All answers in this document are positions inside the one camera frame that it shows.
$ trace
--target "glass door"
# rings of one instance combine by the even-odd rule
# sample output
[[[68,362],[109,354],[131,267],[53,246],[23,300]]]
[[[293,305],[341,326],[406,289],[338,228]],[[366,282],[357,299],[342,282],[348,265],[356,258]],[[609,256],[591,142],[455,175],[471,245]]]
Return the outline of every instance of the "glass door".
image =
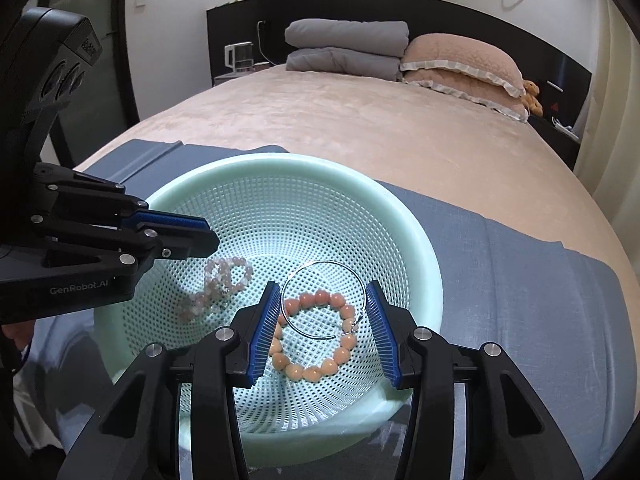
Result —
[[[88,17],[104,49],[51,129],[60,164],[73,167],[139,121],[124,37],[124,0],[38,0],[38,4]]]

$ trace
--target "colander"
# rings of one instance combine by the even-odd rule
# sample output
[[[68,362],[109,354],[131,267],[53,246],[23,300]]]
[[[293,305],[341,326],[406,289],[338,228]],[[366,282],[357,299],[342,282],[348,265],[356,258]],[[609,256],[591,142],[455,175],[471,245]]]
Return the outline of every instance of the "colander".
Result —
[[[339,164],[289,153],[226,158],[190,171],[147,200],[156,210],[207,219],[220,238],[216,255],[244,256],[254,278],[222,311],[187,324],[178,320],[185,298],[202,290],[204,258],[157,260],[125,303],[95,310],[95,331],[114,380],[150,342],[169,348],[194,344],[235,312],[257,303],[268,280],[282,284],[309,260],[335,260],[368,282],[377,279],[390,303],[408,308],[418,325],[440,329],[442,279],[423,228],[388,190]],[[358,305],[360,285],[339,267],[313,272],[287,295],[324,288]],[[336,325],[330,308],[296,316],[313,332]],[[366,317],[351,359],[319,383],[289,381],[267,362],[251,390],[235,391],[246,461],[285,466],[322,458],[370,435],[408,399],[383,377]],[[285,327],[284,352],[304,366],[331,356],[338,340],[318,341]],[[190,449],[190,388],[180,400],[180,444]]]

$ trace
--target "pillow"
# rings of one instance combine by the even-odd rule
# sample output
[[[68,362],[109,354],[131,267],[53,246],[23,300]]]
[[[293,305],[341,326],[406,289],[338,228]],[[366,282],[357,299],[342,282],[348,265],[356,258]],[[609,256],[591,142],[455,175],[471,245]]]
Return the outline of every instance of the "pillow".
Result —
[[[296,72],[336,72],[397,81],[397,57],[364,54],[346,48],[303,48],[289,54],[287,70]]]
[[[403,81],[484,105],[516,121],[525,123],[529,118],[520,99],[511,97],[499,86],[465,74],[437,68],[419,68],[406,72]]]
[[[335,46],[379,56],[402,57],[409,44],[405,22],[342,22],[310,18],[291,23],[284,39],[297,48]]]
[[[400,70],[443,68],[503,87],[512,97],[524,95],[522,74],[511,57],[483,41],[453,34],[425,34],[407,47]]]

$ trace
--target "teddy bear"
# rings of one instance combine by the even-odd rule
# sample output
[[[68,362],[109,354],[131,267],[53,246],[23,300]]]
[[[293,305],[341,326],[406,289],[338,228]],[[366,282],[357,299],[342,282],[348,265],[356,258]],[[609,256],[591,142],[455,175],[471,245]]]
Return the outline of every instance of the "teddy bear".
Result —
[[[540,93],[540,88],[533,81],[524,80],[523,82],[525,94],[520,98],[525,108],[537,117],[542,117],[542,105],[536,99]]]

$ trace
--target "blue gray fabric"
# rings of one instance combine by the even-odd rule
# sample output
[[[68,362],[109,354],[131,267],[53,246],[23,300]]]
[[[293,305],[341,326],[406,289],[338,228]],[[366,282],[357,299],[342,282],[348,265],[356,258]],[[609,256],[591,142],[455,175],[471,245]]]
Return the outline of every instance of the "blue gray fabric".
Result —
[[[409,44],[405,22],[347,22],[308,18],[291,23],[284,39],[297,48],[335,46],[379,56],[404,56]]]
[[[240,153],[132,140],[88,173],[120,181],[127,192],[146,198],[188,170]],[[444,286],[442,335],[472,348],[489,340],[500,343],[591,479],[620,444],[634,414],[634,346],[615,273],[559,242],[535,240],[475,213],[382,184],[414,213],[433,244]],[[24,369],[34,402],[67,450],[110,386],[92,333],[92,311],[40,320]],[[336,456],[261,470],[256,478],[392,478],[408,414],[403,407],[370,439]],[[452,478],[462,477],[464,425],[463,393],[457,388]],[[190,455],[181,450],[180,456],[182,478],[190,478]]]
[[[289,54],[287,70],[292,72],[334,72],[396,81],[400,67],[398,57],[377,56],[328,46],[302,48]]]

